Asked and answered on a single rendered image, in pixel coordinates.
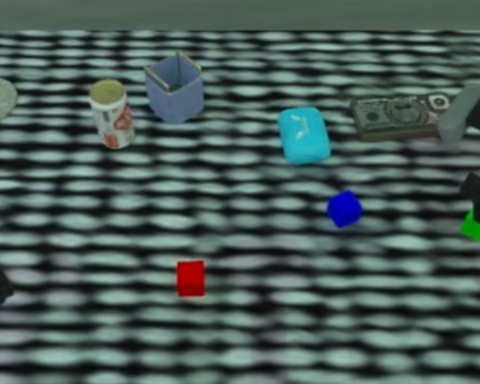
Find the blue soap package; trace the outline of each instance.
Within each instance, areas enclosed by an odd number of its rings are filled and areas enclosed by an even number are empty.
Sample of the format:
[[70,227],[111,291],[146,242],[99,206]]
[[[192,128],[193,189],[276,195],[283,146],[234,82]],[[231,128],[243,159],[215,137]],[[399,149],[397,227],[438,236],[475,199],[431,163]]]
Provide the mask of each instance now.
[[313,164],[330,156],[330,141],[322,114],[312,106],[289,108],[279,114],[282,151],[292,164]]

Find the red cube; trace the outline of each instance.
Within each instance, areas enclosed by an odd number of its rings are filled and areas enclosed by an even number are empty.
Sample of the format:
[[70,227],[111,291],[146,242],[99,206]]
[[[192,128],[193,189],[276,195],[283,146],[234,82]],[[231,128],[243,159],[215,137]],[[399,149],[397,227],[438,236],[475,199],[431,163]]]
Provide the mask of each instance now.
[[205,262],[203,260],[178,262],[176,275],[178,296],[205,295]]

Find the green cube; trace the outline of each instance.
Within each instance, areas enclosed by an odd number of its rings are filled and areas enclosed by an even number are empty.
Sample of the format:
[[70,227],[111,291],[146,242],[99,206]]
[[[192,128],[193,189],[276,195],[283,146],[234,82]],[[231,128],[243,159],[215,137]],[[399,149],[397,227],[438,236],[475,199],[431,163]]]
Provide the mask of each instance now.
[[474,220],[473,210],[470,210],[462,222],[460,231],[468,238],[480,242],[480,223]]

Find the striped surface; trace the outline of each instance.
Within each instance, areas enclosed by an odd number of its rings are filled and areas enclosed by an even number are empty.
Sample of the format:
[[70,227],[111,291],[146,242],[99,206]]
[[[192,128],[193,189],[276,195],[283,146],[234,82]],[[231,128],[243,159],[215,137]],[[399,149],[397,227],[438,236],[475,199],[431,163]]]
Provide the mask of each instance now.
[[[206,110],[146,105],[142,67],[183,49]],[[348,104],[480,82],[480,32],[0,33],[20,94],[0,125],[0,384],[480,383],[480,244],[458,233],[480,134],[365,144]],[[110,151],[86,101],[123,81],[135,144]],[[333,157],[289,166],[278,112],[324,113]],[[338,231],[327,199],[364,217]],[[175,293],[203,259],[204,299]]]

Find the soda can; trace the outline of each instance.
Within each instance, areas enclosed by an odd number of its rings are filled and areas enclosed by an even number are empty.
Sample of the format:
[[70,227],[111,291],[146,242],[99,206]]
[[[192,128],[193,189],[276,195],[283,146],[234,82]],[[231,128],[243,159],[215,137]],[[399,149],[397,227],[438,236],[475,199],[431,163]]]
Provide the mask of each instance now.
[[89,91],[90,107],[103,144],[120,150],[132,143],[135,137],[130,104],[123,84],[118,80],[104,79],[92,85]]

